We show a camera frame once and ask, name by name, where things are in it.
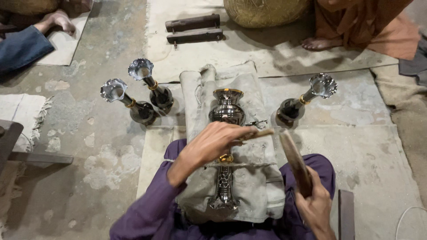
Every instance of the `gold band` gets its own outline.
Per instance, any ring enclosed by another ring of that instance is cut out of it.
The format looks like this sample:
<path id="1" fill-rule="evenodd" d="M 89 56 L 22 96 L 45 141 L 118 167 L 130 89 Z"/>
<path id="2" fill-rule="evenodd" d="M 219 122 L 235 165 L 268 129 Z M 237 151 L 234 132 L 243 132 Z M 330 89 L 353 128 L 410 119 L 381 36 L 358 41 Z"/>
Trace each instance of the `gold band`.
<path id="1" fill-rule="evenodd" d="M 154 86 L 152 86 L 152 87 L 150 87 L 150 86 L 148 86 L 147 85 L 147 87 L 148 87 L 148 89 L 150 89 L 150 90 L 156 90 L 156 88 L 159 86 L 159 84 L 157 83 L 157 81 L 156 80 L 154 80 Z"/>
<path id="2" fill-rule="evenodd" d="M 133 106 L 135 106 L 135 104 L 136 104 L 136 101 L 135 101 L 135 99 L 133 98 L 133 97 L 131 97 L 132 98 L 132 103 L 131 104 L 129 104 L 129 105 L 125 105 L 127 108 L 132 108 Z"/>
<path id="3" fill-rule="evenodd" d="M 309 104 L 311 101 L 306 101 L 306 100 L 302 99 L 302 96 L 303 96 L 303 95 L 301 95 L 301 96 L 299 97 L 299 102 L 300 102 L 300 103 L 302 103 L 302 104 L 304 104 L 304 105 Z"/>
<path id="4" fill-rule="evenodd" d="M 243 94 L 242 91 L 237 90 L 237 89 L 232 89 L 232 88 L 222 88 L 222 89 L 216 89 L 215 91 L 213 91 L 213 93 L 219 92 L 219 91 L 232 91 L 232 92 L 238 92 Z"/>
<path id="5" fill-rule="evenodd" d="M 218 162 L 219 163 L 232 163 L 233 160 L 234 160 L 233 155 L 224 154 L 221 157 L 219 157 Z"/>

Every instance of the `orange cloth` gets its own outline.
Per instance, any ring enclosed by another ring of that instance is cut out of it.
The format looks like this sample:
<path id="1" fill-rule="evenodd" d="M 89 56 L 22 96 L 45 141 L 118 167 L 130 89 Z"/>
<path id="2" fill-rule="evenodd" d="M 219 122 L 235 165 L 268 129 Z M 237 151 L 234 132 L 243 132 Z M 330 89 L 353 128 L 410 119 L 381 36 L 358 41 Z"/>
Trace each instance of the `orange cloth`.
<path id="1" fill-rule="evenodd" d="M 316 0 L 316 37 L 412 60 L 420 35 L 402 12 L 412 0 Z"/>

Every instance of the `purple sleeve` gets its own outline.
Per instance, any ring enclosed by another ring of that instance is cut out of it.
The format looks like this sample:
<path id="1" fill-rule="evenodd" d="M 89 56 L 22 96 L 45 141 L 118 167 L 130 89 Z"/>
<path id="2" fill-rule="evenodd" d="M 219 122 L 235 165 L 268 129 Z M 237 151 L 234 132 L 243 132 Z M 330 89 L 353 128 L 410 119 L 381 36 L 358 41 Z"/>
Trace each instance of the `purple sleeve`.
<path id="1" fill-rule="evenodd" d="M 166 173 L 171 165 L 172 162 L 169 161 L 161 164 L 145 194 L 111 227 L 111 240 L 151 239 L 164 222 L 171 223 L 165 221 L 169 216 L 170 206 L 175 197 L 187 186 L 185 183 L 178 188 L 170 185 Z"/>

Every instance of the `wooden tool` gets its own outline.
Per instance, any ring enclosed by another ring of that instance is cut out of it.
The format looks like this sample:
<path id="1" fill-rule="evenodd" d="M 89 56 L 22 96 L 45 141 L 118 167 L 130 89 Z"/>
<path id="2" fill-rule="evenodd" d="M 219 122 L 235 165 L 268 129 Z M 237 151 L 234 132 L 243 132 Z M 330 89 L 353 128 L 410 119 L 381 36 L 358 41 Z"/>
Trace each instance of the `wooden tool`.
<path id="1" fill-rule="evenodd" d="M 247 136 L 243 136 L 242 138 L 240 138 L 240 141 L 246 141 L 249 139 L 254 139 L 254 138 L 260 138 L 260 137 L 265 137 L 268 135 L 273 135 L 274 134 L 274 129 L 267 129 L 264 131 L 259 131 L 253 135 L 247 135 Z"/>
<path id="2" fill-rule="evenodd" d="M 177 43 L 191 42 L 191 41 L 207 41 L 207 40 L 221 40 L 223 38 L 222 29 L 219 28 L 219 14 L 212 14 L 207 16 L 185 18 L 179 20 L 172 20 L 165 22 L 167 32 L 172 32 L 172 35 L 166 37 L 167 41 L 177 48 Z M 191 29 L 200 29 L 215 27 L 215 29 L 206 29 L 197 32 L 182 32 Z"/>
<path id="3" fill-rule="evenodd" d="M 310 173 L 308 172 L 304 160 L 296 148 L 291 135 L 287 130 L 285 130 L 285 132 L 279 135 L 279 137 L 283 150 L 285 151 L 286 158 L 291 166 L 299 192 L 304 198 L 311 196 L 313 185 L 311 183 Z"/>

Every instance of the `knee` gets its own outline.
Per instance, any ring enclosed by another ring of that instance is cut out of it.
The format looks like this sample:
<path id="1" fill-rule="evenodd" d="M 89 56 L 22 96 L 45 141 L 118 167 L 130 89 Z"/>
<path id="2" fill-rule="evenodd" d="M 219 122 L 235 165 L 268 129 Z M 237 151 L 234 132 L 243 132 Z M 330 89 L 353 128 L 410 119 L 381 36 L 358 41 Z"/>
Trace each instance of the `knee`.
<path id="1" fill-rule="evenodd" d="M 329 159 L 321 154 L 304 155 L 303 159 L 307 166 L 319 174 L 323 186 L 329 191 L 332 199 L 335 192 L 335 171 Z"/>
<path id="2" fill-rule="evenodd" d="M 310 166 L 314 170 L 328 170 L 328 172 L 334 172 L 332 163 L 325 156 L 314 153 L 302 156 L 304 163 Z"/>

